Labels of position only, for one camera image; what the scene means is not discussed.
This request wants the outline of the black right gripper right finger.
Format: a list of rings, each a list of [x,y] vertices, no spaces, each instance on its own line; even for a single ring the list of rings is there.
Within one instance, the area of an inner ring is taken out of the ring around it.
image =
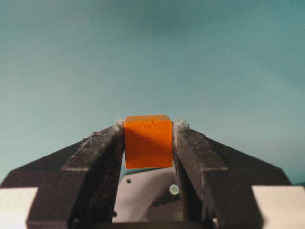
[[[260,229],[253,185],[290,185],[282,169],[173,123],[173,159],[183,216],[211,228]]]

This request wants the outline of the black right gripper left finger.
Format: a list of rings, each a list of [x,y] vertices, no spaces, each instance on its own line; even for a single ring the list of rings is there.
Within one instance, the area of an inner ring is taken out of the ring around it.
[[[88,229],[111,222],[123,123],[10,171],[0,186],[3,229]]]

